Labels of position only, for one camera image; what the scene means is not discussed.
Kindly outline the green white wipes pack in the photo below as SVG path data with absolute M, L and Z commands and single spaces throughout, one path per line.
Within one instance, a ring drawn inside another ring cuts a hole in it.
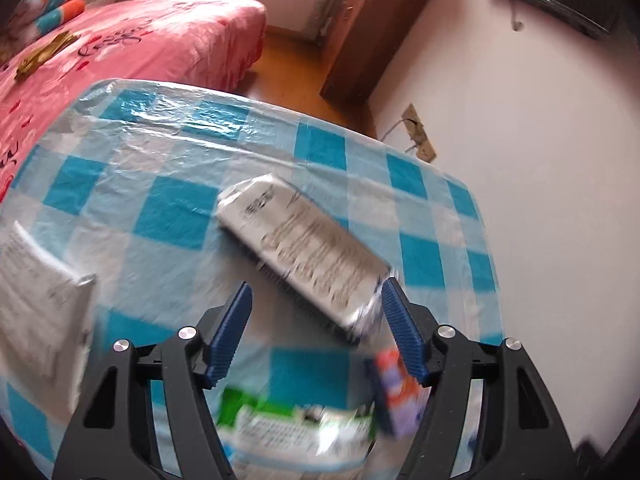
M 216 429 L 236 478 L 359 479 L 375 444 L 373 406 L 284 405 L 227 387 Z

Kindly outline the pink bed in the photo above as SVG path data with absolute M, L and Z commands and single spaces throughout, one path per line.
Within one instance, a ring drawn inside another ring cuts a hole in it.
M 257 0 L 128 0 L 80 14 L 76 36 L 26 80 L 24 58 L 53 40 L 37 40 L 1 67 L 1 188 L 9 189 L 27 155 L 66 107 L 103 79 L 143 79 L 233 90 L 262 55 L 267 9 Z

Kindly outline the brown crumpled wrapper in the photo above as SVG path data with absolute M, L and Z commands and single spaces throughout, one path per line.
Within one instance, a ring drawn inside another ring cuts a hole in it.
M 61 51 L 79 39 L 78 35 L 68 30 L 56 35 L 48 44 L 25 56 L 18 64 L 14 80 L 22 82 L 32 76 L 44 63 L 55 58 Z

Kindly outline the rolled colourful blanket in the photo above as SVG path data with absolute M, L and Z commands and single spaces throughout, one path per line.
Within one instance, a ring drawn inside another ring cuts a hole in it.
M 6 24 L 13 41 L 31 44 L 85 11 L 85 0 L 21 0 Z

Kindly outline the blue checkered tablecloth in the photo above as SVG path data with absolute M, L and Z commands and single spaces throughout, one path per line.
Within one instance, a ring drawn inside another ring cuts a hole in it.
M 367 246 L 439 322 L 495 344 L 498 282 L 468 188 L 336 125 L 232 94 L 112 79 L 64 104 L 11 92 L 1 107 L 1 221 L 96 277 L 92 353 L 154 344 L 222 304 L 254 308 L 227 379 L 285 404 L 356 408 L 363 362 L 277 280 L 303 276 L 358 307 Z

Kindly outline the white milk carton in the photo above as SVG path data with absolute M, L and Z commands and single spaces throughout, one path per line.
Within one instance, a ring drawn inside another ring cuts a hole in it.
M 393 268 L 298 188 L 275 174 L 240 181 L 216 217 L 337 338 L 356 346 L 378 329 Z

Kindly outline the wall power socket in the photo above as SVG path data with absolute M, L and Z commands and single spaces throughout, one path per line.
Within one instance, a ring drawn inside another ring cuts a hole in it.
M 402 112 L 401 119 L 412 142 L 411 148 L 408 148 L 407 152 L 414 152 L 416 157 L 424 162 L 434 162 L 437 154 L 412 103 Z

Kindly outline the grey plastic mailer bag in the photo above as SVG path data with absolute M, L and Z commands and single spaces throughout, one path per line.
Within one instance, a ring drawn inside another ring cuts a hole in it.
M 70 414 L 93 338 L 98 277 L 39 245 L 20 222 L 1 235 L 3 361 L 48 409 Z

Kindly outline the brown wooden cabinet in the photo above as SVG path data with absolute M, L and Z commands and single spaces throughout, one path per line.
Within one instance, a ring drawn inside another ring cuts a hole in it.
M 427 1 L 337 0 L 323 44 L 320 96 L 367 102 Z

